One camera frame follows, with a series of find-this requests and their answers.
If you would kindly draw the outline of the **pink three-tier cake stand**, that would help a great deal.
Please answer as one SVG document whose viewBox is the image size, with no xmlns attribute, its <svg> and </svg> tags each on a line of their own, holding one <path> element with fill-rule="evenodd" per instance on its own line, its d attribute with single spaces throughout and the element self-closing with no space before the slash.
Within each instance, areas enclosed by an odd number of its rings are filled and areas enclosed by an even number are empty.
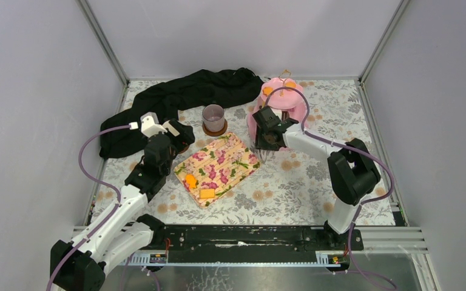
<svg viewBox="0 0 466 291">
<path fill-rule="evenodd" d="M 307 111 L 307 106 L 305 101 L 300 96 L 300 93 L 304 93 L 304 87 L 307 86 L 306 83 L 299 83 L 298 81 L 290 78 L 291 73 L 289 71 L 284 71 L 283 75 L 276 78 L 271 78 L 269 81 L 265 81 L 262 85 L 264 87 L 272 87 L 274 91 L 269 99 L 268 106 L 272 108 L 272 111 L 281 119 L 282 112 L 289 112 L 290 118 L 301 122 Z M 296 88 L 285 87 L 285 82 L 295 82 Z M 269 96 L 264 96 L 262 94 L 262 88 L 260 93 L 256 98 L 256 104 L 253 109 L 253 112 L 248 115 L 247 125 L 248 133 L 252 139 L 253 145 L 255 146 L 255 131 L 257 125 L 254 121 L 253 114 L 259 111 L 262 107 L 265 106 L 266 100 Z"/>
</svg>

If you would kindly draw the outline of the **orange fish-shaped cookie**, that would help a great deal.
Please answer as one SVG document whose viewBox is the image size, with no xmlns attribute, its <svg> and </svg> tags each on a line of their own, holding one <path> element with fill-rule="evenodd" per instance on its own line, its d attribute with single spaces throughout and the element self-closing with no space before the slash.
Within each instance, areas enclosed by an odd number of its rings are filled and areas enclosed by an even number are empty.
<svg viewBox="0 0 466 291">
<path fill-rule="evenodd" d="M 186 184 L 188 184 L 190 189 L 196 189 L 198 180 L 193 174 L 187 174 L 185 177 Z"/>
</svg>

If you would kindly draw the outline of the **white paper cup black base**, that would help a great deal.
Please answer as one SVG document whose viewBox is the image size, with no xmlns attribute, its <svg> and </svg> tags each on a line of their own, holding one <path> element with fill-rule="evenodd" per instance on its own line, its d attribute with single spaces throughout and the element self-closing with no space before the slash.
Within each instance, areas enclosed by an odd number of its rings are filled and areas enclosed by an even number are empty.
<svg viewBox="0 0 466 291">
<path fill-rule="evenodd" d="M 172 121 L 166 121 L 163 124 L 163 127 L 167 132 L 170 132 L 173 136 L 178 136 L 180 134 L 179 130 L 173 125 Z"/>
</svg>

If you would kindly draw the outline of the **purple mug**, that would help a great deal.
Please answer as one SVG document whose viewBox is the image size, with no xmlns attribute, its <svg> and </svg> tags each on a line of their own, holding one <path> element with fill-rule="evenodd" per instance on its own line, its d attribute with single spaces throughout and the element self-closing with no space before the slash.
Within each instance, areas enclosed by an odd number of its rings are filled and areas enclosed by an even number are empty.
<svg viewBox="0 0 466 291">
<path fill-rule="evenodd" d="M 212 133 L 220 132 L 225 126 L 225 110 L 217 104 L 207 105 L 202 111 L 202 118 L 206 130 Z"/>
</svg>

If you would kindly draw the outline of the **orange square cracker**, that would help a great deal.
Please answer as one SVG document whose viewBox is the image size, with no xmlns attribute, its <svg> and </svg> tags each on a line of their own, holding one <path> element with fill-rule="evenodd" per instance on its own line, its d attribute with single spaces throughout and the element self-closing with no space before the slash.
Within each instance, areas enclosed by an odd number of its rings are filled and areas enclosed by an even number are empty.
<svg viewBox="0 0 466 291">
<path fill-rule="evenodd" d="M 201 189 L 199 192 L 200 199 L 213 199 L 215 198 L 215 190 L 214 189 Z"/>
</svg>

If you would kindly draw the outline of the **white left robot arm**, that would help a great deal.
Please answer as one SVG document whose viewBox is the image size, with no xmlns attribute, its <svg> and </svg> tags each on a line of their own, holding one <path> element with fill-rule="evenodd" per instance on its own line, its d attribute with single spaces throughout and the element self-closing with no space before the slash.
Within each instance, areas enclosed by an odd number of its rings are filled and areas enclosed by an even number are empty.
<svg viewBox="0 0 466 291">
<path fill-rule="evenodd" d="M 193 128 L 176 119 L 159 124 L 156 116 L 148 114 L 116 129 L 140 131 L 147 138 L 144 153 L 124 186 L 114 188 L 116 200 L 69 242 L 53 245 L 47 290 L 53 285 L 63 290 L 100 290 L 119 263 L 144 246 L 157 249 L 164 241 L 163 223 L 155 218 L 121 230 L 165 185 L 174 159 L 195 141 Z"/>
</svg>

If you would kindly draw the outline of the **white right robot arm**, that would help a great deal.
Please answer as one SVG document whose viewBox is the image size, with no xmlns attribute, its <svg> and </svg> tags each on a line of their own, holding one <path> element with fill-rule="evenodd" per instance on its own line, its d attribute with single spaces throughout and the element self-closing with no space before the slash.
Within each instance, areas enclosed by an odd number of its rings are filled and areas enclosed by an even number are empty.
<svg viewBox="0 0 466 291">
<path fill-rule="evenodd" d="M 338 250 L 348 241 L 347 231 L 355 220 L 362 198 L 371 193 L 381 176 L 365 143 L 331 141 L 305 128 L 295 119 L 280 119 L 265 106 L 253 113 L 255 147 L 263 150 L 288 148 L 327 162 L 333 192 L 337 196 L 323 234 L 327 247 Z"/>
</svg>

